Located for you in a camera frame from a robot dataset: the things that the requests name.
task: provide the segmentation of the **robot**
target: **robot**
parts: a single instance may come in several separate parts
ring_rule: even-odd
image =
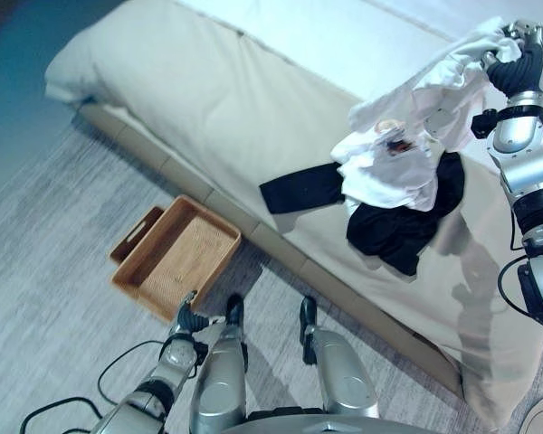
[[[492,135],[489,154],[500,169],[501,185],[523,233],[526,255],[516,262],[526,259],[518,275],[527,311],[511,305],[543,325],[543,27],[517,21],[503,30],[519,41],[521,58],[500,63],[487,52],[482,60],[489,80],[507,96],[508,104],[474,117],[472,131],[477,138]],[[157,366],[91,433],[163,433],[183,384],[200,364],[204,366],[191,402],[192,434],[431,432],[377,418],[376,392],[366,369],[341,335],[316,325],[316,303],[309,297],[300,307],[300,342],[304,363],[318,368],[323,408],[258,411],[246,417],[243,301],[230,297],[224,330],[208,352],[193,333],[216,320],[191,311],[193,296],[181,304]]]

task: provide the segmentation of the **floor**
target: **floor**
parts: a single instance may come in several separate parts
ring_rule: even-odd
[[[52,151],[71,121],[70,109],[43,97],[48,63],[121,0],[6,3],[0,5],[0,189],[25,162]]]

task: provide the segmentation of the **robot leg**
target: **robot leg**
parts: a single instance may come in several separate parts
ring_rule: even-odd
[[[192,434],[219,433],[245,420],[247,353],[242,344],[242,319],[235,315],[236,319],[230,321],[230,310],[233,317],[234,308],[241,309],[243,316],[243,301],[232,296],[228,302],[227,325],[197,379],[191,401]]]
[[[304,362],[318,365],[324,410],[377,418],[376,390],[366,368],[342,335],[315,324],[316,302],[313,298],[304,298],[300,321]]]

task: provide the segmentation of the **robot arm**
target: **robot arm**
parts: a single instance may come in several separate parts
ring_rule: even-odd
[[[181,303],[157,365],[135,391],[100,420],[91,434],[163,434],[167,415],[191,370],[207,356],[207,345],[197,342],[193,333],[219,319],[191,312],[194,296],[195,292],[190,293]]]
[[[501,63],[487,52],[483,63],[508,104],[474,117],[472,131],[485,138],[495,129],[489,154],[500,169],[528,259],[518,268],[519,282],[527,313],[543,325],[543,27],[517,21],[503,30],[519,41],[523,55]]]

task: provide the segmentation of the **clothing pile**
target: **clothing pile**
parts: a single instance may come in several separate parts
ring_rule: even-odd
[[[464,193],[457,152],[471,138],[468,119],[489,84],[481,56],[487,51],[500,61],[520,56],[504,25],[500,18],[479,25],[396,90],[352,108],[354,132],[330,153],[335,163],[260,185],[269,211],[343,202],[350,215],[347,238],[356,249],[408,276],[416,274],[419,252]],[[445,149],[436,167],[433,141]]]

